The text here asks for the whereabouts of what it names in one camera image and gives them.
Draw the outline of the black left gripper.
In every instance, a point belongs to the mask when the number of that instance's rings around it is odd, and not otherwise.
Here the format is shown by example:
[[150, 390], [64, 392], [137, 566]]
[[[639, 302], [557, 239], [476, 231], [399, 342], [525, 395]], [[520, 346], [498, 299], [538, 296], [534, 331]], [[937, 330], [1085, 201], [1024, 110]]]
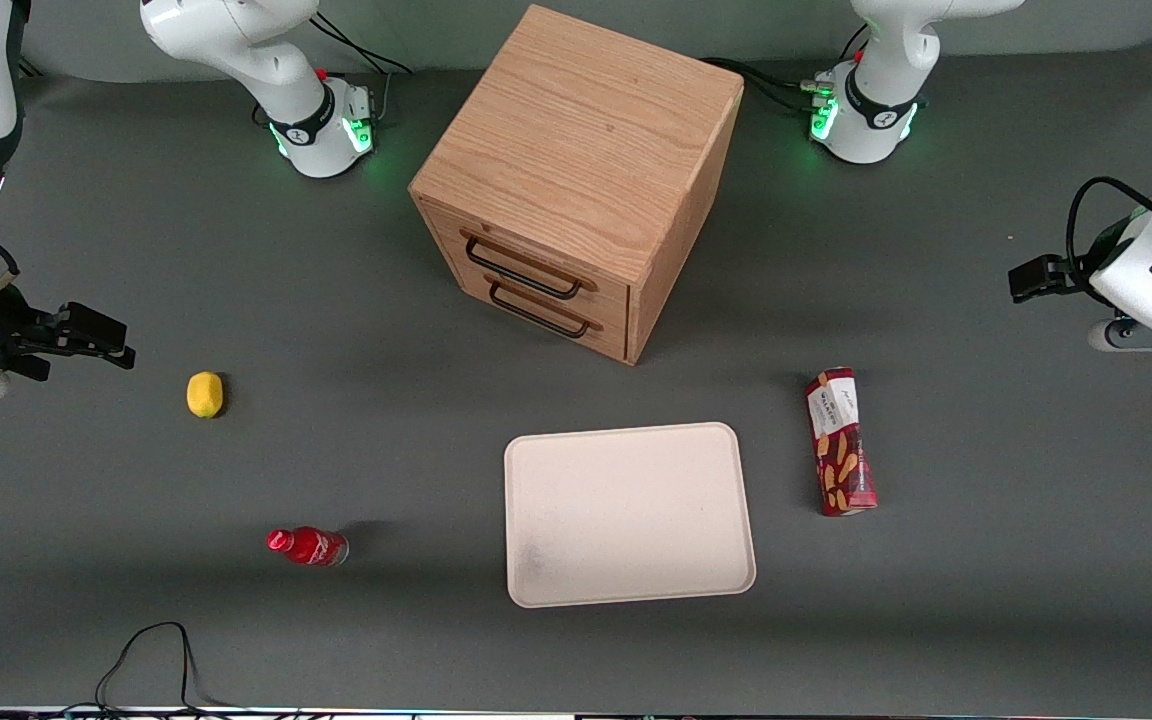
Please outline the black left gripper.
[[[1068, 266], [1068, 286], [1064, 288], [1064, 262]], [[1085, 296], [1098, 296], [1100, 291], [1091, 285], [1091, 274], [1097, 270], [1097, 258], [1093, 253], [1074, 255], [1066, 258], [1059, 255], [1039, 255], [1038, 258], [1025, 262], [1009, 272], [1009, 293], [1014, 304], [1024, 304], [1029, 300], [1053, 295], [1070, 295], [1083, 293]]]

